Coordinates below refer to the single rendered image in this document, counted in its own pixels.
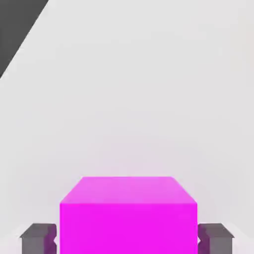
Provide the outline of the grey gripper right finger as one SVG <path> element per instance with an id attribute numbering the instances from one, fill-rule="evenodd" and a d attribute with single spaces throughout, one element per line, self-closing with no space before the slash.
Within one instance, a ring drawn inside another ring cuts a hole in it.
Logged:
<path id="1" fill-rule="evenodd" d="M 198 254 L 242 254 L 237 228 L 231 223 L 199 223 Z"/>

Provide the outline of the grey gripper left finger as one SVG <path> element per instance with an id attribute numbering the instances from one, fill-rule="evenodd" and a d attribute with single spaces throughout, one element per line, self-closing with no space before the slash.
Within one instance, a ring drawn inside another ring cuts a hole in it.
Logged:
<path id="1" fill-rule="evenodd" d="M 20 244 L 18 254 L 58 254 L 56 237 L 55 223 L 21 224 L 15 232 Z"/>

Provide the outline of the small magenta cube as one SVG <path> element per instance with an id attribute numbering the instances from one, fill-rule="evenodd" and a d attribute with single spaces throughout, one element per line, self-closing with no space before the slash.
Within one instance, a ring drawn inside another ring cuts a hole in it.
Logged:
<path id="1" fill-rule="evenodd" d="M 197 202 L 172 177 L 84 177 L 60 202 L 60 254 L 197 254 Z"/>

